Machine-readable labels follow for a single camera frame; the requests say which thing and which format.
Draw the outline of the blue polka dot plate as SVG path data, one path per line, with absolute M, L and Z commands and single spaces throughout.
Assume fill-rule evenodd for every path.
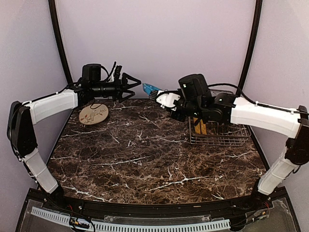
M 142 84 L 142 89 L 143 91 L 147 94 L 147 95 L 150 95 L 150 93 L 153 91 L 153 90 L 161 90 L 153 85 L 150 85 L 150 84 L 147 84 L 147 83 L 143 83 Z

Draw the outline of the beige bird pattern plate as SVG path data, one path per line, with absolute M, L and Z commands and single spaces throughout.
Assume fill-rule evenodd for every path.
M 84 125 L 94 125 L 104 121 L 109 114 L 109 109 L 106 105 L 96 103 L 87 106 L 79 113 L 79 121 Z

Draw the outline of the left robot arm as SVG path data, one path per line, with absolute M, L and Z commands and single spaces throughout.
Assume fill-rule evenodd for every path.
M 112 97 L 113 101 L 123 102 L 135 95 L 131 89 L 139 86 L 141 81 L 122 73 L 113 82 L 102 81 L 98 74 L 83 75 L 76 83 L 67 85 L 62 91 L 21 103 L 11 104 L 7 137 L 13 153 L 23 162 L 31 178 L 48 194 L 49 203 L 58 211 L 68 207 L 68 199 L 62 196 L 60 184 L 52 176 L 42 160 L 34 125 L 60 112 L 83 106 L 97 97 Z

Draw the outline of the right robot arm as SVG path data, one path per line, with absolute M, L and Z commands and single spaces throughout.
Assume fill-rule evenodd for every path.
M 252 103 L 244 97 L 219 93 L 213 97 L 208 91 L 203 95 L 185 91 L 146 91 L 149 98 L 170 111 L 170 117 L 184 121 L 195 118 L 195 124 L 209 121 L 254 126 L 287 136 L 286 145 L 280 157 L 256 182 L 246 205 L 256 210 L 265 202 L 279 183 L 295 168 L 309 161 L 309 118 L 307 109 L 281 108 L 272 105 Z

